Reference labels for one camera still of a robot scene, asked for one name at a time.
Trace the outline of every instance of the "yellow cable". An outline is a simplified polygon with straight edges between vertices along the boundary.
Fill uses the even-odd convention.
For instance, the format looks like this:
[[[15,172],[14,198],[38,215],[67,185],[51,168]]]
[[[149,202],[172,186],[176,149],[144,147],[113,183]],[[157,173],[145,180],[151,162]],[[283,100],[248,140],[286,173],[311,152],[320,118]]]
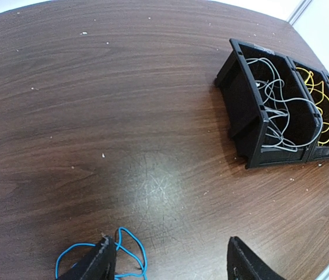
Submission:
[[[306,80],[304,80],[304,84],[307,86],[307,89],[309,90],[310,94],[312,94],[313,91],[321,93],[321,100],[318,101],[315,105],[316,105],[317,109],[319,110],[321,117],[323,117],[323,109],[321,109],[318,105],[324,101],[324,98],[326,98],[329,101],[329,97],[326,96],[324,93],[324,81],[322,80],[321,82],[315,84],[314,79],[313,79],[314,73],[312,71],[308,71],[302,67],[297,67],[297,69],[302,70],[308,74],[308,77],[306,78]],[[319,85],[321,85],[321,90],[315,89],[315,86],[319,86]],[[329,131],[329,122],[323,122],[323,129],[324,129],[325,125],[327,125],[328,128],[323,130],[321,133],[326,133],[327,131]],[[325,145],[327,143],[329,143],[329,138],[324,142],[318,141],[318,145]]]

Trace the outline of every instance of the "blue cable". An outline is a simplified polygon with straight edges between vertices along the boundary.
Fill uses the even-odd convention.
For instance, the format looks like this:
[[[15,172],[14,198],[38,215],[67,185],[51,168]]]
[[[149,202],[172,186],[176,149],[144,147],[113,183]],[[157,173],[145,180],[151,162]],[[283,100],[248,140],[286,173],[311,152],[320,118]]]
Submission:
[[[140,247],[141,253],[142,253],[142,257],[143,257],[143,263],[141,262],[141,260],[132,252],[130,252],[128,249],[126,249],[125,247],[123,247],[122,245],[122,231],[127,233],[129,236],[132,237],[132,239],[134,239],[137,243],[137,245]],[[131,256],[132,258],[134,258],[137,263],[140,266],[141,269],[141,274],[136,274],[136,273],[126,273],[126,274],[117,274],[115,275],[114,279],[115,280],[120,280],[120,278],[123,277],[128,277],[128,276],[132,276],[132,277],[143,277],[144,280],[148,280],[146,277],[146,270],[148,269],[148,261],[146,259],[146,252],[145,252],[145,248],[142,245],[142,243],[140,242],[140,240],[133,234],[131,233],[128,229],[126,229],[125,227],[119,227],[118,228],[118,236],[119,236],[119,241],[115,243],[116,245],[116,250],[118,251],[119,249],[121,249],[123,252],[127,253],[129,256]],[[89,246],[89,247],[95,247],[96,245],[93,243],[76,243],[72,246],[70,246],[69,248],[67,248],[62,254],[59,255],[59,257],[57,258],[57,261],[55,262],[55,278],[58,279],[58,270],[60,268],[60,262],[61,259],[64,255],[66,255],[68,252],[70,252],[72,249],[76,248],[76,247],[80,247],[80,246]]]
[[[96,245],[93,243],[75,243],[74,245],[71,245],[70,247],[68,247],[65,251],[63,251],[62,254],[59,255],[57,261],[55,262],[55,278],[58,279],[58,270],[60,268],[60,262],[61,262],[61,258],[66,255],[68,252],[70,252],[72,249],[76,248],[76,247],[80,247],[80,246],[89,246],[89,247],[95,247]]]

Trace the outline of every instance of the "cable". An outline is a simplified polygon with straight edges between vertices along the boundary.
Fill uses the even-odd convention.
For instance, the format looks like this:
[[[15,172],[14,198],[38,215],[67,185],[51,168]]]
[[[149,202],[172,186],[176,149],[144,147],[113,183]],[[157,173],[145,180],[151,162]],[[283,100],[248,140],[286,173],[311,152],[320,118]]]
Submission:
[[[324,81],[322,80],[321,82],[315,84],[314,79],[313,79],[314,73],[312,71],[308,71],[308,70],[306,70],[302,67],[297,67],[296,69],[304,71],[305,73],[307,73],[308,76],[304,80],[304,84],[307,86],[307,89],[309,90],[310,94],[312,95],[313,92],[317,92],[317,93],[321,94],[321,100],[318,101],[317,103],[315,103],[315,105],[317,106],[317,109],[319,110],[320,115],[323,118],[323,109],[319,107],[319,104],[321,104],[324,101],[324,99],[326,99],[329,102],[329,97],[326,96],[325,93],[324,93]],[[315,86],[319,86],[319,85],[321,85],[321,90],[315,89]],[[326,133],[328,131],[329,131],[329,122],[323,121],[323,130],[322,130],[321,133],[323,134],[323,133]],[[327,143],[329,143],[329,138],[326,141],[321,141],[321,140],[318,141],[318,145],[321,145],[321,146],[323,146]]]
[[[287,130],[287,128],[289,127],[290,117],[291,117],[286,103],[292,102],[295,100],[304,101],[304,102],[310,103],[311,106],[314,107],[315,111],[317,111],[317,112],[319,112],[319,114],[321,114],[320,111],[318,110],[318,108],[316,107],[316,105],[312,101],[307,100],[305,98],[300,98],[300,97],[284,99],[282,88],[285,86],[285,82],[280,78],[280,74],[278,73],[276,67],[273,65],[273,63],[268,58],[248,58],[248,59],[246,59],[246,61],[247,61],[248,65],[256,63],[256,62],[262,62],[266,66],[269,67],[269,69],[271,70],[271,73],[272,73],[271,82],[263,81],[263,80],[255,81],[259,90],[264,89],[264,95],[266,96],[266,98],[265,98],[265,100],[263,100],[263,105],[265,106],[264,108],[265,108],[266,112],[271,115],[268,118],[270,122],[267,127],[267,129],[270,132],[266,133],[266,137],[277,140],[277,143],[272,144],[272,145],[263,144],[262,148],[278,148],[278,149],[282,149],[282,150],[289,151],[289,152],[297,152],[298,148],[301,148],[301,147],[304,147],[304,146],[307,146],[307,145],[310,145],[311,143],[313,143],[321,134],[321,129],[323,127],[322,119],[321,119],[320,129],[319,129],[318,133],[316,134],[316,136],[308,143],[305,143],[302,145],[296,145],[295,143],[293,143],[292,141],[290,141],[284,137],[284,133]],[[277,99],[275,96],[275,92],[274,92],[275,88],[279,89],[280,99]],[[266,103],[269,100],[273,102],[274,108],[270,108],[266,105]],[[281,104],[282,106],[284,106],[284,108],[278,108],[278,104]],[[279,118],[279,117],[286,118],[286,124],[283,129],[279,129],[277,127],[276,123],[274,122],[274,119]]]
[[[96,245],[93,243],[75,243],[74,245],[71,245],[70,247],[68,247],[65,251],[63,251],[59,257],[57,258],[57,261],[55,262],[55,278],[58,279],[58,270],[60,268],[60,262],[61,259],[64,255],[66,255],[68,252],[70,252],[72,249],[76,248],[76,247],[80,247],[80,246],[86,246],[86,247],[95,247]]]
[[[146,259],[146,252],[145,252],[145,248],[144,246],[142,245],[142,243],[140,242],[140,240],[133,234],[131,233],[128,229],[126,229],[125,227],[119,227],[118,228],[118,235],[119,235],[119,241],[118,243],[115,243],[115,245],[117,246],[117,251],[119,249],[122,249],[124,252],[126,252],[128,255],[130,255],[131,257],[133,257],[137,262],[138,264],[140,265],[140,268],[142,270],[141,274],[135,274],[135,273],[126,273],[126,274],[120,274],[120,275],[116,275],[115,276],[115,280],[118,280],[119,278],[122,278],[122,277],[127,277],[127,276],[133,276],[133,277],[143,277],[144,280],[148,280],[147,277],[146,277],[146,270],[148,269],[148,261]],[[128,233],[128,235],[130,235],[133,240],[136,241],[137,245],[140,247],[140,250],[141,250],[141,253],[142,253],[142,258],[143,258],[143,263],[141,263],[140,259],[135,256],[134,254],[132,254],[129,250],[127,250],[126,248],[124,248],[122,246],[122,231]]]
[[[119,227],[117,229],[117,232],[118,232],[119,239],[118,239],[118,242],[115,242],[115,246],[116,246],[115,249],[117,251],[119,249],[121,249],[123,252],[127,253],[129,256],[134,258],[137,261],[137,263],[139,264],[140,269],[141,269],[142,272],[141,272],[141,274],[135,274],[135,273],[116,274],[114,279],[115,280],[120,280],[120,278],[132,276],[132,277],[143,277],[144,280],[148,280],[147,277],[146,277],[146,271],[148,270],[148,261],[147,261],[147,258],[146,258],[146,252],[145,252],[144,246],[142,245],[140,240],[133,233],[131,233],[128,229],[126,229],[125,227],[122,227],[122,226]],[[129,236],[132,237],[133,240],[136,241],[136,243],[139,246],[139,248],[141,250],[141,253],[142,253],[142,258],[143,258],[143,261],[144,261],[143,263],[141,262],[141,260],[135,254],[133,254],[128,249],[123,247],[123,245],[122,245],[122,242],[123,242],[122,232],[127,233]],[[55,278],[56,279],[58,279],[58,270],[60,268],[60,262],[61,262],[62,257],[64,255],[66,255],[68,252],[70,252],[72,249],[74,249],[76,247],[80,247],[80,246],[95,247],[96,245],[93,244],[93,243],[76,243],[76,244],[70,246],[69,248],[67,248],[65,251],[63,251],[59,255],[59,257],[57,258],[57,261],[55,262]]]

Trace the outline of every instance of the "wooden table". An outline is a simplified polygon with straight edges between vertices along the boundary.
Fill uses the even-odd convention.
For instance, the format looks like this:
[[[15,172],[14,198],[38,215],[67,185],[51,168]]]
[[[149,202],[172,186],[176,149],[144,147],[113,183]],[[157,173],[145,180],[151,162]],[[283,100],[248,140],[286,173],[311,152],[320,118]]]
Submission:
[[[214,2],[0,15],[0,279],[53,279],[65,248],[119,226],[144,243],[149,279],[226,279],[235,235],[287,279],[327,266],[329,162],[245,170],[227,138],[211,85],[231,37],[322,67],[286,22]]]

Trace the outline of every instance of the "white cable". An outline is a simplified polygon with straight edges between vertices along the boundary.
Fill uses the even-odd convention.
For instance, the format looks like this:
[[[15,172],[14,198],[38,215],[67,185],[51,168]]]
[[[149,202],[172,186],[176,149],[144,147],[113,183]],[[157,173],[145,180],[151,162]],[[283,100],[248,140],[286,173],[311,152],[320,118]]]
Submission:
[[[288,109],[286,103],[291,102],[291,101],[295,101],[295,100],[308,102],[315,108],[315,111],[320,114],[320,112],[319,112],[318,108],[316,107],[316,105],[312,101],[301,98],[301,97],[294,97],[294,98],[291,98],[291,99],[284,99],[284,95],[282,93],[282,88],[284,87],[285,82],[280,78],[279,72],[277,71],[276,67],[273,65],[273,63],[268,58],[265,58],[265,57],[262,57],[262,58],[248,58],[248,59],[246,59],[246,61],[247,61],[248,65],[256,63],[256,62],[262,62],[262,63],[264,63],[265,65],[267,65],[269,67],[269,69],[271,70],[271,73],[272,73],[272,81],[271,82],[270,81],[263,81],[263,80],[262,81],[261,80],[255,80],[255,82],[257,84],[257,87],[258,87],[258,90],[264,89],[264,94],[267,97],[263,101],[264,108],[265,108],[267,113],[272,114],[272,116],[270,116],[268,118],[270,122],[269,122],[269,125],[267,127],[268,130],[271,131],[271,133],[267,132],[266,136],[278,140],[278,142],[276,144],[272,144],[272,145],[263,144],[262,148],[278,148],[278,149],[282,149],[282,150],[289,151],[289,152],[297,152],[298,148],[302,148],[302,147],[305,147],[305,146],[310,145],[311,143],[313,143],[319,137],[319,135],[321,134],[321,128],[323,127],[323,119],[320,118],[321,125],[320,125],[320,128],[319,128],[319,131],[316,134],[316,136],[310,142],[308,142],[306,144],[296,145],[295,143],[293,143],[292,141],[290,141],[289,139],[286,139],[284,137],[284,133],[289,127],[290,118],[291,118],[291,115],[290,115],[290,112],[289,112],[289,109]],[[274,88],[279,89],[281,99],[276,98]],[[274,104],[275,108],[270,108],[266,105],[266,102],[268,102],[269,100],[273,101],[273,104]],[[278,109],[277,103],[282,104],[284,106],[284,108],[283,109],[282,108]],[[273,121],[273,119],[279,118],[279,117],[286,118],[286,124],[285,124],[283,129],[279,129],[277,127],[276,123]]]

